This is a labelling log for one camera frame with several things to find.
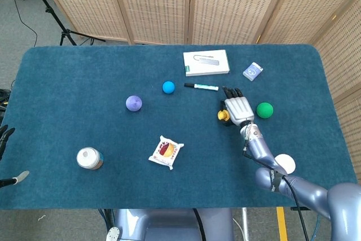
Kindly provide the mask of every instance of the green ball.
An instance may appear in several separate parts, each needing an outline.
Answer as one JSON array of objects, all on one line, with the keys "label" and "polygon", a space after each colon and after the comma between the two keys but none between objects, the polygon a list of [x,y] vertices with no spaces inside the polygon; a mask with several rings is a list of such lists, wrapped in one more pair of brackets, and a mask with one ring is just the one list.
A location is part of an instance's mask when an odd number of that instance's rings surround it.
[{"label": "green ball", "polygon": [[257,115],[263,119],[271,117],[273,114],[273,106],[270,103],[260,103],[257,106]]}]

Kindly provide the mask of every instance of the gray carpet floor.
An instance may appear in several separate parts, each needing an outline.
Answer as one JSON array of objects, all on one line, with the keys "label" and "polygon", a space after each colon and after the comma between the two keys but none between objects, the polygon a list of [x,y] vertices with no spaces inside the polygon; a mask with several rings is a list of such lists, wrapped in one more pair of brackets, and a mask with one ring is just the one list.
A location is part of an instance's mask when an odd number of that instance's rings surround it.
[{"label": "gray carpet floor", "polygon": [[[37,46],[58,45],[60,28],[50,14],[45,13],[41,0],[16,0],[25,23],[38,33]],[[66,27],[64,16],[54,1],[48,0]],[[23,26],[16,12],[14,0],[0,0],[0,88],[9,89],[15,79],[22,55],[34,45],[34,33]],[[84,39],[73,36],[76,42]],[[95,42],[95,45],[123,45],[123,42]],[[312,235],[316,214],[303,212],[307,231]],[[234,210],[234,217],[241,224],[241,212]],[[288,240],[305,240],[301,223],[295,211],[285,208]],[[275,208],[248,208],[249,240],[279,240]],[[0,240],[105,240],[105,225],[97,210],[13,210],[0,211]],[[322,218],[316,240],[330,240],[331,224]],[[242,240],[235,226],[235,240]]]}]

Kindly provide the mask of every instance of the purple ball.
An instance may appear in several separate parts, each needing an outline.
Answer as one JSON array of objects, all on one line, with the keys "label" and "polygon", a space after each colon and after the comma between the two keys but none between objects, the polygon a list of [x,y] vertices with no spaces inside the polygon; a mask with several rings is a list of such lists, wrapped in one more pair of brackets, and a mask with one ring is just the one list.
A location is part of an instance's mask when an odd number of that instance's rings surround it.
[{"label": "purple ball", "polygon": [[130,111],[138,111],[142,107],[142,100],[138,96],[132,95],[128,97],[125,105]]}]

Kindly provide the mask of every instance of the food wrapper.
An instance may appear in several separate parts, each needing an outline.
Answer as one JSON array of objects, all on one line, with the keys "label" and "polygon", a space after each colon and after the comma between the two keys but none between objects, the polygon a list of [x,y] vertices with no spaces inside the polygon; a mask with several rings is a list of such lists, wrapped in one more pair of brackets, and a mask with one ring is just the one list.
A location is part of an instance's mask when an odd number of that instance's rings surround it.
[{"label": "food wrapper", "polygon": [[169,138],[160,136],[160,141],[153,155],[149,157],[150,161],[168,166],[173,169],[172,165],[178,155],[179,150],[184,146],[182,143],[176,143]]}]

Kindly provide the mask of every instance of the yellow object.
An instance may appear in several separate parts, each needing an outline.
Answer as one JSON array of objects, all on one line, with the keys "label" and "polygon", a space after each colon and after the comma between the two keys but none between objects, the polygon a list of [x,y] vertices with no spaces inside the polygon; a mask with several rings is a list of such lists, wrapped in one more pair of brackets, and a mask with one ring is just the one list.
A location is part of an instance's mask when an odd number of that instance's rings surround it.
[{"label": "yellow object", "polygon": [[280,232],[280,241],[287,241],[287,230],[286,230],[286,222],[284,220],[284,209],[283,207],[276,207],[276,210],[277,210],[278,230]]},{"label": "yellow object", "polygon": [[174,145],[169,143],[169,146],[167,148],[167,150],[165,151],[165,153],[163,154],[164,157],[169,157],[173,154],[174,152]]},{"label": "yellow object", "polygon": [[218,119],[219,119],[220,121],[222,121],[222,120],[228,121],[228,120],[230,119],[230,114],[229,114],[228,111],[226,111],[226,110],[220,110],[220,111],[218,111],[217,116],[218,116]]}]

